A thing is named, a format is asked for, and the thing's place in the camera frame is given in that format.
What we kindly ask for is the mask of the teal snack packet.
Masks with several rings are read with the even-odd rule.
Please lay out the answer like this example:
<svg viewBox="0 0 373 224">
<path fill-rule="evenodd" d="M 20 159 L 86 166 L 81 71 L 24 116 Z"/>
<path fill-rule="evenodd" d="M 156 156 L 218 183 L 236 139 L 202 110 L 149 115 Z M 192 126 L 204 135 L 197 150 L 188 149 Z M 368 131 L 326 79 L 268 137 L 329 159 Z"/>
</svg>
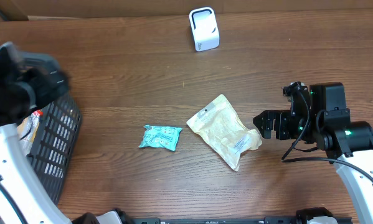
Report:
<svg viewBox="0 0 373 224">
<path fill-rule="evenodd" d="M 175 151 L 179 136 L 182 131 L 180 127 L 145 125 L 145 132 L 139 148 L 153 147 L 165 148 Z"/>
</svg>

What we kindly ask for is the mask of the beige paper pouch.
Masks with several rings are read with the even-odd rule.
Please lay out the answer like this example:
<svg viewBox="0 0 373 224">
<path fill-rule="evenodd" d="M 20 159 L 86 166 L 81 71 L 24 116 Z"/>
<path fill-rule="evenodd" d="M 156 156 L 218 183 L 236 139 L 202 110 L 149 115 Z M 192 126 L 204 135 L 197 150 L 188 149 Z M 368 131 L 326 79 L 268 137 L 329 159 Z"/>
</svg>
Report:
<svg viewBox="0 0 373 224">
<path fill-rule="evenodd" d="M 187 125 L 234 171 L 239 170 L 242 153 L 262 144 L 259 132 L 243 125 L 223 94 L 187 120 Z"/>
</svg>

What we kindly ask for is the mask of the red and clear snack package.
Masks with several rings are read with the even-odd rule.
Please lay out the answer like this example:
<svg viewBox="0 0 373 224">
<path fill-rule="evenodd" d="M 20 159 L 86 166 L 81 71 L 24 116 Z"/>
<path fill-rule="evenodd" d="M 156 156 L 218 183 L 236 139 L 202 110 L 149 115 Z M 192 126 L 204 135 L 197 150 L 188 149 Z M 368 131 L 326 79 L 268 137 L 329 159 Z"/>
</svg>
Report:
<svg viewBox="0 0 373 224">
<path fill-rule="evenodd" d="M 21 145 L 22 153 L 25 156 L 28 155 L 31 151 L 42 115 L 42 110 L 37 110 L 30 116 L 25 118 L 23 122 L 17 127 L 19 143 Z"/>
</svg>

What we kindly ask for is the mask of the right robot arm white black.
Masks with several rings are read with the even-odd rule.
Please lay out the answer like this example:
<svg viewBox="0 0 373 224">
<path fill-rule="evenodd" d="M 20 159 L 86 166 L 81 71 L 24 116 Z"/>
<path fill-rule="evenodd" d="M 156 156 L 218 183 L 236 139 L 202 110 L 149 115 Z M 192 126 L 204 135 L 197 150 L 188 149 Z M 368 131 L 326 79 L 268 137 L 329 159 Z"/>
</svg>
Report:
<svg viewBox="0 0 373 224">
<path fill-rule="evenodd" d="M 323 161 L 335 167 L 359 221 L 373 223 L 373 128 L 351 121 L 344 85 L 294 82 L 282 91 L 291 103 L 288 110 L 265 110 L 253 119 L 262 137 L 269 139 L 274 131 L 277 139 L 293 141 L 283 163 L 297 162 L 288 155 L 301 141 L 324 151 Z"/>
</svg>

